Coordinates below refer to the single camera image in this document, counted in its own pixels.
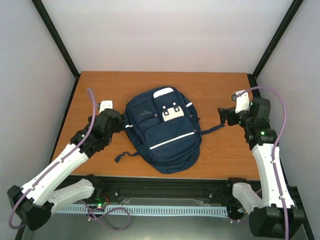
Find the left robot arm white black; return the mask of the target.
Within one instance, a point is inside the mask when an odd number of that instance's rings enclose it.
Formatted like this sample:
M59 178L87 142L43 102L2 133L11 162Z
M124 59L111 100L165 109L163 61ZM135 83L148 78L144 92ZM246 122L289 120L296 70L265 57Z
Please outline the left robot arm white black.
M108 146L114 133L125 129L124 116L110 108L93 114L88 120L89 124L76 132L41 173L23 186L13 185L7 191L11 214L19 216L21 227L37 230L58 210L80 200L106 201L103 183L93 174L58 189L73 170Z

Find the navy blue student backpack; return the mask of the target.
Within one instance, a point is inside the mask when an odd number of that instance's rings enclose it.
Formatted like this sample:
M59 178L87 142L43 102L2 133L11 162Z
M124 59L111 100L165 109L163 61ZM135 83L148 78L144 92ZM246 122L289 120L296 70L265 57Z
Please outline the navy blue student backpack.
M133 97L125 107L124 130L141 156L162 174L191 168L200 156L202 136L224 124L201 130L193 103L173 86L162 86Z

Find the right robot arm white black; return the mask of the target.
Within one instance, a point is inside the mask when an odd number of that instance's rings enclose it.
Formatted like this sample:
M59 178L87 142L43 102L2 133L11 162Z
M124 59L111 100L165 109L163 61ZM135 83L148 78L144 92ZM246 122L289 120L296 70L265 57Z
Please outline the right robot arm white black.
M271 103L247 93L232 96L235 107L218 108L221 123L240 125L256 161L262 195L243 178L229 178L230 197L238 200L249 216L249 228L255 237L290 240L305 220L286 185L280 161L277 133L270 127Z

